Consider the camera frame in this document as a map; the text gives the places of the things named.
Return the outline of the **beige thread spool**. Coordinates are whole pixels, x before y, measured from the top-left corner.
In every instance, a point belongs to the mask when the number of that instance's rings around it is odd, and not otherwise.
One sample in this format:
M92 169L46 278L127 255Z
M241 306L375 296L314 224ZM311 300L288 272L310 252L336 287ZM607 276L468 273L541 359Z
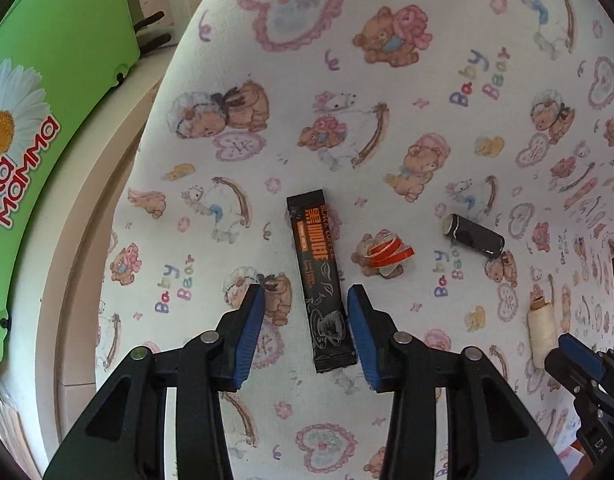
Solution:
M549 352L558 346L554 305L544 296L537 296L532 300L528 311L528 337L530 337L533 364L539 370L543 370Z

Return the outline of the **white shelf unit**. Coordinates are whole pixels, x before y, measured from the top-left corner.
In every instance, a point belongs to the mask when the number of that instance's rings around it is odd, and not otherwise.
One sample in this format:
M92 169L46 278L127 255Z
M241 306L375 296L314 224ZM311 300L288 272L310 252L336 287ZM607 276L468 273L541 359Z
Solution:
M201 0L127 0L139 58L57 159L20 242L0 362L0 479L42 476L94 391L110 219L173 48Z

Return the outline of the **small black cylinder battery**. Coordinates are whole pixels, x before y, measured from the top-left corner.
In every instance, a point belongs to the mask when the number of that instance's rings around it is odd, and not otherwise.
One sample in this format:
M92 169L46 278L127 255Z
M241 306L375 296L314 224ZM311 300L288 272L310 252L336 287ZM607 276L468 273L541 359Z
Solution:
M505 249L505 237L459 214L449 214L441 228L454 242L490 259L499 258Z

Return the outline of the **orange red ribbon scrap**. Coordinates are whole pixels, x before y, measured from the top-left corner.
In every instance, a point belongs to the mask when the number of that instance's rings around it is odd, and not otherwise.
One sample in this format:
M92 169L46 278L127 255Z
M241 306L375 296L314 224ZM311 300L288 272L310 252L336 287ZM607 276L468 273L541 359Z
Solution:
M414 249L395 232L381 230L362 242L359 254L370 271L390 280L403 274L403 265L414 256Z

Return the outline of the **black coffee sachet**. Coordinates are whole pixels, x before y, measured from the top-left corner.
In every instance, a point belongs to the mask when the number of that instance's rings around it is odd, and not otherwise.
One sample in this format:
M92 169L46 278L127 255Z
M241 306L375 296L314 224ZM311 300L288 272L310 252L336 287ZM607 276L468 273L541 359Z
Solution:
M357 363L348 329L324 192L286 200L305 299L313 364L328 373Z

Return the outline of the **teddy bear print cover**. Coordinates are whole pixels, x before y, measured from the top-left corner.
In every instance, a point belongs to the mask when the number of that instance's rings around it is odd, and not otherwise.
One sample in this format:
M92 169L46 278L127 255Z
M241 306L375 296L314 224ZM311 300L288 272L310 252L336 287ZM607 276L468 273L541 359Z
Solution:
M116 206L95 377L176 349L261 286L252 374L221 400L239 479L374 479L391 397L318 373L286 200L321 190L339 281L428 346L480 348L557 452L572 396L528 310L614 348L614 24L597 0L203 0ZM445 236L459 214L497 259ZM414 249L385 280L381 230Z

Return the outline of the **green plastic storage box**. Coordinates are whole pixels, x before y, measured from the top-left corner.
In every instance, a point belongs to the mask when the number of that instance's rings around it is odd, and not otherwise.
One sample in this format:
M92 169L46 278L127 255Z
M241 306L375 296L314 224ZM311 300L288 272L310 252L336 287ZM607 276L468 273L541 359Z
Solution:
M138 58L127 0L0 0L0 362L34 203L67 143Z

